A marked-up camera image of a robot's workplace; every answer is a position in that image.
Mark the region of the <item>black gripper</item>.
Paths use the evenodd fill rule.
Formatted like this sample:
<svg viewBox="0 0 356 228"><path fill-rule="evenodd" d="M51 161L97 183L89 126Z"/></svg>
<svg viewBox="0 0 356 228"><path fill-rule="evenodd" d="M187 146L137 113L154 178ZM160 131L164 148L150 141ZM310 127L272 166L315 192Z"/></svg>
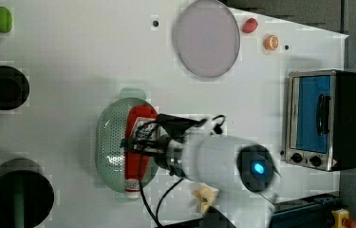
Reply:
<svg viewBox="0 0 356 228"><path fill-rule="evenodd" d="M133 135L121 141L121 148L135 154L152 157L161 168L178 167L182 146L188 130L205 125L207 119L200 121L167 114L159 114L154 121L138 127L141 132L146 126L152 129L142 136Z"/></svg>

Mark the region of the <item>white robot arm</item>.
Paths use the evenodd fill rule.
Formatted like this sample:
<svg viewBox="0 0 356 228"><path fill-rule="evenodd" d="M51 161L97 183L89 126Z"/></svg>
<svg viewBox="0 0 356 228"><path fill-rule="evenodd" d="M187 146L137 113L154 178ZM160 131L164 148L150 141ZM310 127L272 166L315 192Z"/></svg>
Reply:
<svg viewBox="0 0 356 228"><path fill-rule="evenodd" d="M142 120L120 147L149 156L157 166L218 190L213 228L269 228L279 182L270 151L250 140L219 135L208 118L200 121L159 114Z"/></svg>

